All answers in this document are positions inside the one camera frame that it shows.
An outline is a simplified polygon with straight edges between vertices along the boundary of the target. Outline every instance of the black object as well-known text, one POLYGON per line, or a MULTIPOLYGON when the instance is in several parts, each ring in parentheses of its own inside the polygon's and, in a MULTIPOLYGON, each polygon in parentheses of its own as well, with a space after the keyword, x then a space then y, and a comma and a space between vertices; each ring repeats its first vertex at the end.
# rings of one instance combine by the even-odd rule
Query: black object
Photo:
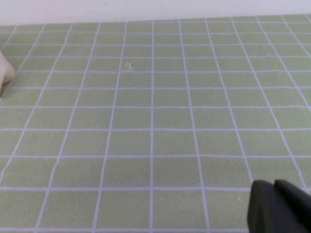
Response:
POLYGON ((254 181, 247 223, 250 233, 311 233, 311 196, 284 180, 254 181))

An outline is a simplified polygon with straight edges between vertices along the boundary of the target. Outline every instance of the green grid mat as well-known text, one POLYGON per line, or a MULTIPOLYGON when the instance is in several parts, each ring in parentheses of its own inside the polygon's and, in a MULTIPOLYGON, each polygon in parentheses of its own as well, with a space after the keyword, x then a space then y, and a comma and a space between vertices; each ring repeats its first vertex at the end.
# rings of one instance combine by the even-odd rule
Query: green grid mat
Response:
POLYGON ((310 15, 8 26, 0 48, 0 232, 242 233, 253 180, 311 191, 310 15))

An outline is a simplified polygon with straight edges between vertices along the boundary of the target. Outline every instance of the white wall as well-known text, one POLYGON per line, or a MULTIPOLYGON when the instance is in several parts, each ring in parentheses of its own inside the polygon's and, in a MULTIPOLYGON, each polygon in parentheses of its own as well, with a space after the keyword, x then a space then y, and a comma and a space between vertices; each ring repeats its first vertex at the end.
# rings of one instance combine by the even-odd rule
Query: white wall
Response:
POLYGON ((311 0, 0 0, 0 25, 311 13, 311 0))

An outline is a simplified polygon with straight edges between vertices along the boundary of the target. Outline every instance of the small debris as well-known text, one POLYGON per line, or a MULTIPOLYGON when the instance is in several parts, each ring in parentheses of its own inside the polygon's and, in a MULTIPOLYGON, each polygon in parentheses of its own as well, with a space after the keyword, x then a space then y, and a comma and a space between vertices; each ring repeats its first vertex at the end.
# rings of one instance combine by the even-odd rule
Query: small debris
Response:
POLYGON ((134 64, 133 64, 133 63, 130 63, 130 62, 125 63, 124 67, 125 67, 125 69, 127 69, 127 70, 131 70, 131 71, 134 70, 134 64))

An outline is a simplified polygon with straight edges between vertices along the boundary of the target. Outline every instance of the grid square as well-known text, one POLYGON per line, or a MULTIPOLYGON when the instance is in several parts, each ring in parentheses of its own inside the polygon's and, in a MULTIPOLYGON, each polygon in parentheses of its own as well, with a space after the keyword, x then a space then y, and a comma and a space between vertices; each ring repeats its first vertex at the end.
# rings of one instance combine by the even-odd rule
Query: grid square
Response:
POLYGON ((108 158, 104 187, 146 187, 150 182, 150 159, 108 158))
POLYGON ((193 132, 155 131, 155 155, 196 154, 193 132))
POLYGON ((64 44, 66 35, 67 32, 43 32, 38 39, 38 44, 64 44))
POLYGON ((71 109, 37 108, 32 115, 28 128, 65 129, 68 126, 71 109))
POLYGON ((155 71, 184 71, 183 59, 155 59, 155 71))
POLYGON ((217 57, 245 57, 240 45, 215 46, 214 49, 217 57))
POLYGON ((283 129, 311 128, 311 113, 304 108, 277 108, 273 110, 283 129))
POLYGON ((278 57, 251 57, 250 62, 254 71, 284 70, 278 57))
MULTIPOLYGON (((126 51, 128 47, 124 48, 124 56, 126 57, 126 51)), ((95 46, 92 56, 99 57, 121 57, 122 46, 95 46)))
POLYGON ((208 30, 210 33, 234 33, 234 27, 232 23, 227 22, 209 22, 207 23, 208 30))
POLYGON ((150 128, 150 109, 116 109, 113 118, 113 129, 139 129, 150 128))
POLYGON ((285 23, 261 23, 266 33, 290 33, 285 23))
POLYGON ((193 106, 228 106, 223 90, 191 90, 193 106))
POLYGON ((63 155, 104 155, 107 136, 98 131, 69 132, 63 155))
POLYGON ((206 199, 211 228, 247 228, 249 192, 206 191, 206 199))
POLYGON ((97 192, 51 191, 40 227, 91 228, 96 200, 97 192))
POLYGON ((154 24, 155 33, 179 33, 179 23, 157 23, 154 24))
POLYGON ((307 187, 310 187, 311 186, 310 158, 296 158, 296 161, 298 163, 299 169, 301 170, 302 176, 305 180, 307 187))
POLYGON ((186 90, 154 90, 155 106, 189 106, 186 90))
POLYGON ((112 132, 109 155, 149 155, 150 131, 112 132))
POLYGON ((154 109, 154 127, 190 129, 192 128, 190 109, 154 109))
POLYGON ((125 23, 101 23, 99 31, 105 33, 124 33, 125 23))
POLYGON ((88 63, 87 58, 60 57, 56 63, 55 70, 85 71, 87 63, 88 63))
POLYGON ((78 95, 78 90, 71 89, 46 89, 40 99, 42 106, 73 106, 78 95))
POLYGON ((9 44, 33 44, 39 33, 14 33, 9 40, 9 44))
POLYGON ((12 87, 43 87, 49 72, 19 72, 12 82, 12 87))
POLYGON ((52 187, 99 187, 103 158, 61 158, 52 187))
POLYGON ((151 106, 151 90, 119 90, 117 106, 151 106))
POLYGON ((307 56, 300 45, 274 45, 280 56, 307 56))
POLYGON ((246 22, 235 22, 235 28, 237 29, 238 33, 260 33, 262 29, 257 22, 253 23, 246 23, 246 22))
POLYGON ((122 63, 124 64, 122 67, 123 71, 128 71, 128 67, 126 63, 132 63, 134 71, 151 71, 152 66, 152 59, 146 59, 146 58, 124 58, 122 60, 122 63))
POLYGON ((214 58, 186 58, 187 71, 217 71, 214 58))
POLYGON ((98 34, 96 37, 96 44, 104 45, 122 45, 124 35, 123 34, 98 34))
POLYGON ((91 58, 88 70, 90 71, 118 71, 119 58, 91 58))
POLYGON ((222 71, 251 71, 246 58, 218 58, 217 60, 222 71))
POLYGON ((266 89, 266 97, 272 106, 289 106, 300 105, 305 106, 305 103, 299 94, 298 90, 292 88, 274 88, 266 89))
POLYGON ((10 89, 0 106, 34 106, 41 90, 35 89, 10 89))
POLYGON ((275 56, 271 45, 244 45, 248 56, 275 56))
POLYGON ((298 170, 292 159, 248 159, 255 180, 265 180, 273 183, 274 180, 282 179, 302 187, 298 170))
POLYGON ((267 106, 262 92, 258 89, 227 90, 232 106, 267 106))
POLYGON ((151 33, 152 23, 147 22, 129 22, 127 24, 128 33, 151 33))
POLYGON ((83 87, 116 87, 117 73, 87 73, 83 87))
POLYGON ((58 31, 58 30, 64 30, 67 31, 71 27, 70 23, 62 23, 62 24, 46 24, 44 26, 44 31, 58 31))
POLYGON ((125 39, 127 45, 151 45, 152 35, 149 34, 127 34, 125 39))
POLYGON ((311 31, 311 23, 289 23, 288 27, 293 33, 305 33, 311 31))
POLYGON ((299 33, 297 33, 297 34, 295 34, 295 36, 297 37, 298 41, 302 44, 309 43, 310 39, 311 39, 311 34, 305 34, 305 33, 299 34, 299 33))
POLYGON ((93 44, 95 33, 69 33, 68 44, 93 44))
POLYGON ((196 158, 155 158, 154 186, 200 186, 196 158))
POLYGON ((1 186, 47 187, 56 159, 14 158, 1 186))
POLYGON ((51 70, 56 58, 50 57, 31 57, 27 58, 21 70, 51 70))
POLYGON ((209 37, 206 34, 183 34, 183 44, 189 45, 189 44, 210 44, 209 37))
POLYGON ((204 22, 197 23, 181 23, 181 33, 207 33, 206 24, 204 22))
POLYGON ((311 86, 311 72, 290 73, 297 86, 311 86))
POLYGON ((219 73, 189 73, 190 87, 222 87, 219 73))
POLYGON ((250 44, 268 44, 269 41, 264 33, 239 34, 242 43, 250 44))
POLYGON ((197 131, 200 154, 241 155, 236 132, 197 131))
POLYGON ((149 199, 149 191, 102 192, 97 227, 148 228, 149 199))
POLYGON ((240 132, 246 155, 288 155, 279 132, 240 132))
POLYGON ((294 87, 290 76, 287 72, 271 71, 259 72, 257 77, 263 87, 291 86, 294 87))
POLYGON ((61 50, 62 46, 59 45, 36 45, 31 56, 57 56, 61 50))
POLYGON ((111 109, 77 108, 71 129, 109 129, 111 109))
POLYGON ((183 73, 155 73, 154 87, 187 87, 186 76, 183 73))
MULTIPOLYGON (((122 47, 118 47, 118 57, 121 57, 121 50, 122 47)), ((152 49, 151 46, 125 46, 124 57, 152 57, 152 49)))
POLYGON ((98 23, 74 23, 72 31, 83 31, 83 32, 96 32, 98 29, 98 23))
POLYGON ((155 191, 154 203, 156 228, 206 227, 201 191, 155 191))
POLYGON ((210 35, 213 44, 240 44, 236 34, 212 34, 210 35))
POLYGON ((284 136, 294 155, 311 155, 311 131, 284 132, 284 136))
POLYGON ((311 88, 302 89, 301 92, 308 102, 308 105, 311 105, 311 88))
POLYGON ((309 57, 283 57, 282 60, 288 70, 311 70, 309 57))
POLYGON ((27 56, 31 45, 6 45, 2 50, 4 56, 27 56))
POLYGON ((26 131, 16 155, 58 155, 65 132, 26 131))
POLYGON ((229 109, 194 109, 193 115, 197 129, 234 128, 229 109))
POLYGON ((155 46, 155 57, 182 57, 183 52, 181 46, 155 46))
POLYGON ((180 35, 154 35, 155 45, 180 45, 180 35))
POLYGON ((226 87, 258 87, 253 72, 222 73, 222 77, 226 87))
POLYGON ((91 54, 92 46, 83 45, 66 45, 62 51, 62 56, 89 56, 91 54))
POLYGON ((244 159, 237 158, 201 158, 205 186, 249 187, 250 180, 244 159))
POLYGON ((297 44, 297 40, 292 34, 278 34, 278 33, 269 33, 267 37, 272 44, 297 44))
POLYGON ((52 73, 47 87, 80 87, 83 73, 52 73))
POLYGON ((78 106, 112 106, 114 90, 82 90, 78 106))
POLYGON ((233 114, 238 128, 271 129, 276 128, 274 118, 268 108, 236 108, 233 114))
POLYGON ((210 45, 184 46, 186 57, 214 57, 213 48, 210 45))
POLYGON ((0 109, 0 128, 24 128, 31 109, 0 109))
POLYGON ((119 79, 119 87, 151 88, 151 73, 121 73, 119 79))
POLYGON ((3 217, 0 225, 12 228, 35 227, 44 196, 45 192, 1 191, 0 209, 3 217))

